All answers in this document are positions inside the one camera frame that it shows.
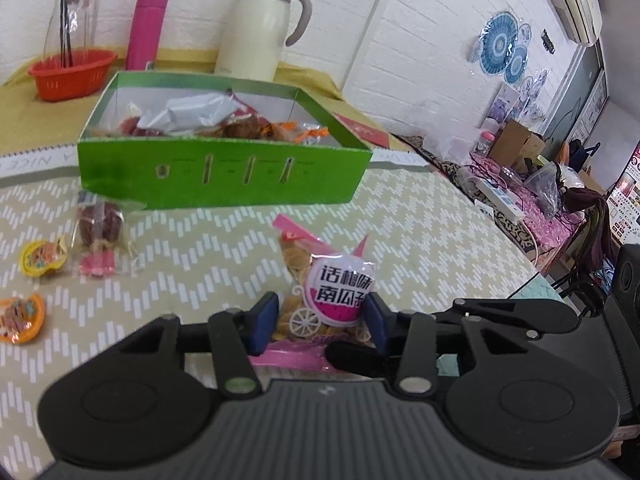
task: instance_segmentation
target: jug handle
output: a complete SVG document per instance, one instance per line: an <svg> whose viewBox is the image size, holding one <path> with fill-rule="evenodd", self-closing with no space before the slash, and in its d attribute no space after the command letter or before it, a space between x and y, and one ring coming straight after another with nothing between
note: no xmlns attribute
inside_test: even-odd
<svg viewBox="0 0 640 480"><path fill-rule="evenodd" d="M302 4L302 14L300 15L300 20L298 20L298 24L296 25L296 30L287 38L285 44L287 46L291 46L295 44L300 37L305 33L306 26L309 24L309 20L311 19L311 0L297 0Z"/></svg>

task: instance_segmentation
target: ceiling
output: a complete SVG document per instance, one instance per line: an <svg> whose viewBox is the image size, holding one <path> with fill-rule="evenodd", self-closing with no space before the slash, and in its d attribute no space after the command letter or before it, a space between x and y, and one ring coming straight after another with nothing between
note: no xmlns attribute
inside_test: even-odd
<svg viewBox="0 0 640 480"><path fill-rule="evenodd" d="M640 0L599 0L609 94L640 121Z"/></svg>

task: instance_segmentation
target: red plastic basket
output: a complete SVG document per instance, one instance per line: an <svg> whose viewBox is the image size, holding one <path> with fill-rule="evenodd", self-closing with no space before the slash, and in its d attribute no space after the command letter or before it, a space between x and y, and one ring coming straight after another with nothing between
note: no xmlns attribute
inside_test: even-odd
<svg viewBox="0 0 640 480"><path fill-rule="evenodd" d="M82 53L84 63L63 68L60 56L52 56L29 69L36 79L38 95L43 101L56 102L91 95L102 87L107 70L118 57L111 50L91 49Z"/></svg>

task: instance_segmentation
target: dark red cloth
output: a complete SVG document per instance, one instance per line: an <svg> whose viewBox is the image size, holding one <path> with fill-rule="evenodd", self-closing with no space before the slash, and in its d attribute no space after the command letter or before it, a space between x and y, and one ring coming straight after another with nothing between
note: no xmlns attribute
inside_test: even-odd
<svg viewBox="0 0 640 480"><path fill-rule="evenodd" d="M565 192L564 208L568 212L584 211L590 207L599 209L600 223L596 227L596 241L591 247L591 251L587 254L584 264L589 270L599 270L602 268L605 256L613 264L616 263L616 250L611 238L607 199L597 191L586 188L571 187Z"/></svg>

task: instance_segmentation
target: thermos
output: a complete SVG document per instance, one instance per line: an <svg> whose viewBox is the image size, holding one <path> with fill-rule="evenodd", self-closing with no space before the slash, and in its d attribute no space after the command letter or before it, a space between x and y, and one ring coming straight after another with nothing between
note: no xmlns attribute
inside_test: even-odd
<svg viewBox="0 0 640 480"><path fill-rule="evenodd" d="M153 70L169 0L137 0L133 13L126 70Z"/></svg>
<svg viewBox="0 0 640 480"><path fill-rule="evenodd" d="M222 37L215 73L273 81L285 44L300 39L311 19L311 2L302 4L296 29L287 38L292 0L240 0Z"/></svg>

